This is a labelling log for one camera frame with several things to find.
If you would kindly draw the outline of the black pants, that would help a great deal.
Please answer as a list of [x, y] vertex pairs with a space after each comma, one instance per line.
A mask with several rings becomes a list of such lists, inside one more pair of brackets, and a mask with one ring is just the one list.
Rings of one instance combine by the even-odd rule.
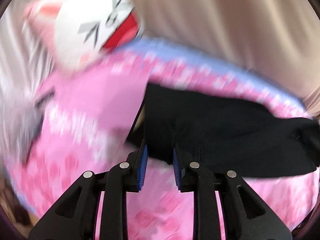
[[277, 178], [319, 167], [319, 124], [273, 116], [255, 102], [220, 98], [149, 83], [144, 120], [127, 140], [145, 142], [150, 157], [168, 164], [174, 150], [214, 172]]

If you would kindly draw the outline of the pink rose bed sheet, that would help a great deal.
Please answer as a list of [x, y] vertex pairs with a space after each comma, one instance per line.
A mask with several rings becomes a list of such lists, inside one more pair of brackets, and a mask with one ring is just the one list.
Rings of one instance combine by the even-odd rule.
[[[80, 75], [52, 74], [38, 95], [55, 90], [27, 165], [7, 164], [14, 191], [41, 218], [85, 171], [108, 171], [124, 161], [124, 146], [142, 103], [147, 77], [162, 85], [262, 103], [277, 117], [311, 117], [282, 89], [231, 63], [150, 38], [132, 42]], [[293, 230], [314, 208], [319, 169], [295, 177], [246, 179]], [[173, 169], [149, 159], [139, 194], [128, 193], [129, 239], [192, 239], [193, 194], [177, 190]]]

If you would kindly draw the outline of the white cat face pillow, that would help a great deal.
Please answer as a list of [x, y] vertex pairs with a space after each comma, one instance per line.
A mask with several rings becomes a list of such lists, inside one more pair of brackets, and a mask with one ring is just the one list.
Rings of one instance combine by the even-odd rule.
[[65, 73], [84, 70], [144, 31], [133, 0], [36, 0], [24, 16]]

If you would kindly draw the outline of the beige headboard cushion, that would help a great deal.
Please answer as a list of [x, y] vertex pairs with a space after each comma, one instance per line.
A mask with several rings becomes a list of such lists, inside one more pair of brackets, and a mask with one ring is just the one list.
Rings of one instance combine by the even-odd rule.
[[253, 70], [319, 117], [319, 0], [133, 0], [146, 33]]

